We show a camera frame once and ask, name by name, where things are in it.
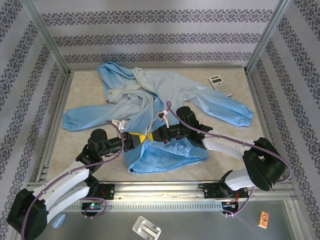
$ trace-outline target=light blue garment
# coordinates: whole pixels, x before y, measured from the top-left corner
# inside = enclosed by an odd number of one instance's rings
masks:
[[[127,69],[107,62],[97,69],[103,81],[105,105],[82,106],[63,115],[63,128],[77,131],[106,124],[108,120],[129,119],[126,131],[146,133],[163,126],[156,113],[171,101],[176,111],[190,101],[207,114],[235,126],[249,126],[253,113],[242,103],[220,92],[177,73]],[[172,115],[171,124],[177,124]],[[145,141],[143,145],[124,154],[131,174],[159,173],[197,163],[208,158],[206,150],[194,147],[187,139],[172,140],[167,144]]]

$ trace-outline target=beige table surface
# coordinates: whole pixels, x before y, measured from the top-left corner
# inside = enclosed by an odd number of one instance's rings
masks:
[[[191,110],[195,112],[196,118],[201,124],[211,126],[221,133],[248,140],[257,140],[259,137],[263,137],[260,122],[243,69],[167,68],[161,70],[179,73],[208,87],[212,87],[208,78],[214,75],[220,75],[231,89],[233,93],[232,98],[245,104],[254,112],[252,123],[249,127],[233,126],[204,113],[200,108],[190,102],[186,102],[185,105],[189,106]],[[98,72],[75,72],[64,111],[80,106],[101,104],[107,103],[104,98],[102,80],[100,79]],[[60,130],[50,160],[47,180],[51,180],[57,176],[75,160],[87,143],[90,133],[97,128],[69,132],[62,129],[61,125],[59,126]],[[100,126],[99,128],[106,130],[108,138],[114,138],[116,136],[116,131],[110,125]],[[238,170],[244,167],[243,162],[228,155],[215,151],[208,151],[208,153],[209,158],[207,160],[184,166],[176,170],[134,175],[128,173],[128,168],[122,155],[118,159],[102,165],[100,169],[94,173],[94,176],[100,181],[121,182],[170,180],[205,181],[219,180],[228,170]]]

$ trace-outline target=patterned wallpaper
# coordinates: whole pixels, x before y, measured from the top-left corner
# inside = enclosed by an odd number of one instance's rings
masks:
[[[277,3],[35,1],[70,69],[245,67]]]
[[[65,79],[19,0],[0,0],[0,239],[15,196],[32,177]]]
[[[272,140],[291,161],[312,239],[320,239],[319,16],[319,1],[293,1],[251,74]]]

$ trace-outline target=blue cloth piece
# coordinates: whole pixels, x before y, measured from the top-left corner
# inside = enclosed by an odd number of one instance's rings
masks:
[[[163,126],[156,113],[171,101],[176,111],[185,101],[190,101],[214,117],[235,126],[249,126],[253,113],[242,103],[220,92],[192,81],[182,75],[167,71],[127,69],[107,62],[97,71],[103,81],[104,95],[111,104],[82,106],[68,110],[63,115],[64,129],[78,131],[103,125],[108,120],[129,119],[127,132],[146,133]],[[169,115],[171,124],[178,120]],[[169,143],[145,141],[141,146],[124,153],[131,174],[160,173],[203,161],[209,157],[206,150],[192,146],[187,139]]]

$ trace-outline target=calculator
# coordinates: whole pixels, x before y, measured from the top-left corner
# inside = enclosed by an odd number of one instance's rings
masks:
[[[220,93],[223,93],[227,97],[231,97],[233,95],[225,81],[222,80],[220,75],[209,77],[209,82],[215,90],[217,90]]]

